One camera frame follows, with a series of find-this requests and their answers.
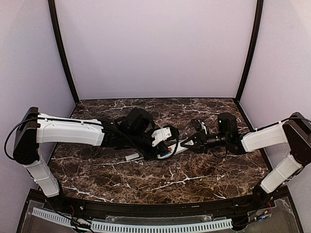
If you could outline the white remote control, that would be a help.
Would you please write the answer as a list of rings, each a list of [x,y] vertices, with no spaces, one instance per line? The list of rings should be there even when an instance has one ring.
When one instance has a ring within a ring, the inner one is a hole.
[[[187,151],[187,150],[188,150],[187,148],[184,148],[184,147],[181,147],[181,146],[180,146],[180,143],[181,143],[182,141],[184,141],[184,140],[179,141],[178,144],[173,144],[173,145],[171,145],[171,146],[168,147],[169,152],[170,152],[170,151],[172,152],[170,156],[161,157],[161,158],[159,158],[158,156],[156,156],[157,159],[164,160],[164,159],[166,159],[166,158],[171,158],[173,155],[177,155],[177,154],[180,154],[180,153],[182,153],[182,152]]]

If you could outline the white battery cover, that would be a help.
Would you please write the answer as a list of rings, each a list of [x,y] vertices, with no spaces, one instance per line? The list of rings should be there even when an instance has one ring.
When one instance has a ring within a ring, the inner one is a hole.
[[[131,154],[131,155],[127,155],[125,158],[126,158],[126,161],[130,161],[130,160],[139,158],[139,154],[138,153],[134,153],[134,154]]]

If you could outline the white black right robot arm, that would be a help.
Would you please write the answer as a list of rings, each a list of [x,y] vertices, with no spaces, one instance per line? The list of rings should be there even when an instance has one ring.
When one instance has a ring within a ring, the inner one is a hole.
[[[225,147],[234,155],[243,155],[262,148],[288,144],[289,154],[260,182],[253,193],[268,195],[280,185],[298,174],[311,162],[311,122],[299,112],[277,123],[240,134],[237,118],[230,113],[217,116],[218,133],[209,133],[204,122],[193,119],[196,133],[180,143],[180,146],[195,153]]]

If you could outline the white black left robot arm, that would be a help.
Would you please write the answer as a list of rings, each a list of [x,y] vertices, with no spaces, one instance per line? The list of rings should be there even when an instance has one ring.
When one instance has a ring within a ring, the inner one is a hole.
[[[23,165],[48,198],[61,192],[39,152],[40,144],[50,142],[87,144],[104,148],[136,148],[147,155],[157,154],[162,133],[152,116],[135,108],[117,119],[83,120],[50,116],[31,107],[12,131],[15,143],[11,160]]]

